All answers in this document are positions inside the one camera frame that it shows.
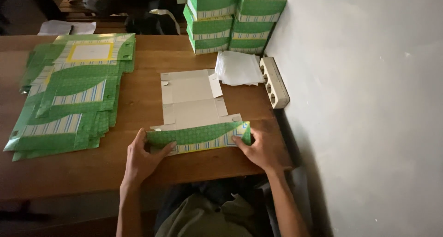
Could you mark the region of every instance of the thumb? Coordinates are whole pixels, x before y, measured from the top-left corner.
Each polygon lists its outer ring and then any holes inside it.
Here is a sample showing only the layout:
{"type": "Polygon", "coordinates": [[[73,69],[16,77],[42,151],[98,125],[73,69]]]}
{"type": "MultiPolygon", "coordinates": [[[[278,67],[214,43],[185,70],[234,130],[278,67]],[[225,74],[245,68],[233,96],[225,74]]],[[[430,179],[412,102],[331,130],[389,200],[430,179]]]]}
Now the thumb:
{"type": "Polygon", "coordinates": [[[245,143],[243,143],[243,141],[241,140],[241,137],[238,136],[232,136],[232,140],[234,141],[234,143],[237,145],[237,147],[240,148],[240,150],[243,153],[246,153],[247,150],[249,150],[249,148],[251,148],[250,146],[246,145],[245,143]]]}
{"type": "Polygon", "coordinates": [[[165,158],[174,149],[174,147],[176,145],[177,145],[177,142],[174,141],[174,142],[170,142],[165,147],[163,147],[163,149],[159,153],[161,159],[165,158]]]}

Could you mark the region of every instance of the power strip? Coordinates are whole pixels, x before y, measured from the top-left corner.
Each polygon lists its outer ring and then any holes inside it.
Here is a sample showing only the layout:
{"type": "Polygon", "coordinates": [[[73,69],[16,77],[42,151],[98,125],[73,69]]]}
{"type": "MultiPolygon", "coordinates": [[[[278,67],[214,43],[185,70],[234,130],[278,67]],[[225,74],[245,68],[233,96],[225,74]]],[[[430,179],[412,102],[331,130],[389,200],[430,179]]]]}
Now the power strip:
{"type": "Polygon", "coordinates": [[[289,103],[289,95],[272,57],[263,57],[260,60],[260,69],[263,73],[266,91],[272,108],[281,109],[289,103]]]}

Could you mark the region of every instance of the white wall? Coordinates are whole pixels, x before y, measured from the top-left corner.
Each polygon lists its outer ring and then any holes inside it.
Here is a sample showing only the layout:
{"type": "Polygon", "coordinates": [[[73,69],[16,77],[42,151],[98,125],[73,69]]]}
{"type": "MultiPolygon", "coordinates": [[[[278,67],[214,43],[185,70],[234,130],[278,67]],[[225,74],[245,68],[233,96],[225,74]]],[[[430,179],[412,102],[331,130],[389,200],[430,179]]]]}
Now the white wall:
{"type": "Polygon", "coordinates": [[[443,233],[442,39],[443,0],[288,0],[266,53],[335,236],[443,233]]]}

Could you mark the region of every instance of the wooden table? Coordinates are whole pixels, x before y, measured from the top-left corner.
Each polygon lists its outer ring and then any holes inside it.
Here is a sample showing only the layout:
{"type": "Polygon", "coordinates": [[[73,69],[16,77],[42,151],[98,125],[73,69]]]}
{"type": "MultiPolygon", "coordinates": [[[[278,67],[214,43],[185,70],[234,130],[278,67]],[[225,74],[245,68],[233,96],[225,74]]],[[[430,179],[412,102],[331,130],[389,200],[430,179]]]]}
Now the wooden table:
{"type": "MultiPolygon", "coordinates": [[[[0,147],[20,114],[25,96],[19,80],[27,55],[53,36],[0,37],[0,147]]],[[[136,36],[135,70],[121,79],[117,124],[96,149],[12,162],[12,152],[0,155],[0,200],[32,199],[116,190],[125,172],[127,145],[137,131],[163,124],[160,73],[214,68],[217,53],[195,56],[188,36],[136,36]]],[[[271,133],[279,158],[292,162],[272,111],[265,87],[221,86],[229,114],[240,113],[252,127],[271,133]]],[[[185,183],[263,173],[238,148],[220,148],[167,157],[145,182],[185,183]]]]}

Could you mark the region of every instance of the white label area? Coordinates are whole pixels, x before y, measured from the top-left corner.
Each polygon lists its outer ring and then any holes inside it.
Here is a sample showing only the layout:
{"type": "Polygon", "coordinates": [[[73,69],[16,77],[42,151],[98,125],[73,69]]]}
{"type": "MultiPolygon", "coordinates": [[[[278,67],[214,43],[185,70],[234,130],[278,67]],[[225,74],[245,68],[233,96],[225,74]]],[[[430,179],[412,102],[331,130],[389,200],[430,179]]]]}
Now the white label area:
{"type": "Polygon", "coordinates": [[[111,44],[76,45],[72,53],[72,61],[108,59],[111,44]]]}

